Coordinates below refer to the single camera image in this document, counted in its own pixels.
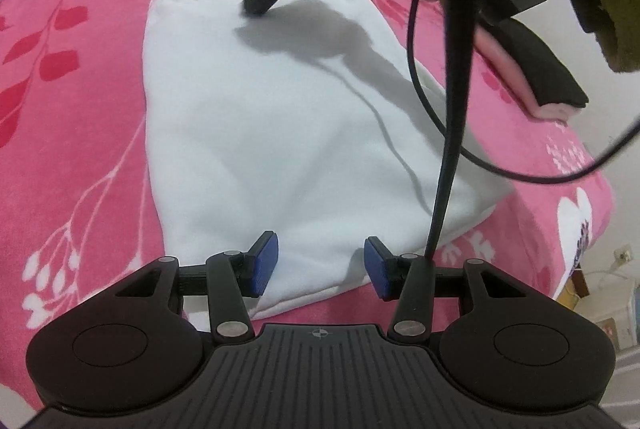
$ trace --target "white cloth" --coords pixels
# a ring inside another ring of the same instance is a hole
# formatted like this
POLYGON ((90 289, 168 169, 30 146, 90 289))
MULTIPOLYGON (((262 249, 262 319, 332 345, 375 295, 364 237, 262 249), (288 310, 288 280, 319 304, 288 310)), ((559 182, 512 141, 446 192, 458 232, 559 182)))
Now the white cloth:
MULTIPOLYGON (((423 247, 443 139, 370 0, 280 0, 259 19, 241 1, 152 1, 146 148, 164 246, 182 265, 278 234, 278 266, 250 304, 256 318, 366 283, 369 235, 397 253, 423 247)), ((442 111, 442 89, 420 73, 442 111)), ((509 191, 461 162, 442 242, 509 191)), ((207 328, 205 302, 186 305, 207 328)))

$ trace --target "wall socket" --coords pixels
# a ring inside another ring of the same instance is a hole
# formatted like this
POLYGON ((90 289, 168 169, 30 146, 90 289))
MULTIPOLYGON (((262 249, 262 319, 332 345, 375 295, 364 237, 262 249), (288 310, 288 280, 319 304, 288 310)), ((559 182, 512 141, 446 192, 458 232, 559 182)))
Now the wall socket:
POLYGON ((631 245, 623 245, 619 249, 613 251, 613 260, 616 266, 626 265, 633 261, 634 255, 631 252, 631 245))

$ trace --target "pink bedding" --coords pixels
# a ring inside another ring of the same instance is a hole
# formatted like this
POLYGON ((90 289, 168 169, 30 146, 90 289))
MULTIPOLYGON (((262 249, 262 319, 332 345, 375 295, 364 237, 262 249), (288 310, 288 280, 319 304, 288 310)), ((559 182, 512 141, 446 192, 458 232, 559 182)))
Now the pink bedding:
MULTIPOLYGON (((35 330, 163 255, 145 155, 149 2, 0 0, 0 382, 34 406, 24 353, 35 330)), ((373 2, 404 44, 410 0, 373 2)), ((437 5, 422 4, 417 29, 418 59, 442 81, 437 5)), ((513 170, 562 174, 590 160, 570 128, 527 117, 480 54, 469 123, 492 160, 513 170)), ((595 174, 577 184, 514 187, 436 261, 460 266, 481 257, 554 295, 606 227, 609 186, 595 174)), ((368 285, 277 320, 386 326, 393 308, 368 285)), ((455 319, 455 309, 441 301, 434 328, 455 319)))

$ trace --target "black gripper base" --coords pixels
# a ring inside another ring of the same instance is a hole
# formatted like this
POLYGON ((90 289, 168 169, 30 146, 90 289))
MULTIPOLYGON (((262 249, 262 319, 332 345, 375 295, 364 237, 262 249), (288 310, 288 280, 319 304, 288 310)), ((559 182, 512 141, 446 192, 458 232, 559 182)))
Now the black gripper base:
POLYGON ((373 325, 266 325, 215 350, 190 386, 135 414, 86 418, 48 408, 26 429, 608 429, 596 406, 556 415, 498 411, 467 398, 430 354, 373 325))

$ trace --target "white wall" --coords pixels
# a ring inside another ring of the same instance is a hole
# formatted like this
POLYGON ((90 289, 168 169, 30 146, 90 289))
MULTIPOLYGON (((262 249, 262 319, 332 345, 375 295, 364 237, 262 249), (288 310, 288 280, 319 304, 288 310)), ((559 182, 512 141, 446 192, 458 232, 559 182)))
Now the white wall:
MULTIPOLYGON (((593 35, 585 34, 569 0, 549 0, 519 16, 564 62, 590 98, 571 125, 596 156, 640 114, 640 72, 615 74, 607 66, 593 35)), ((605 169, 616 211, 604 236, 583 259, 585 273, 608 270, 613 251, 631 244, 635 260, 620 271, 640 282, 640 140, 605 169)), ((603 274, 587 276, 590 287, 614 282, 603 274)))

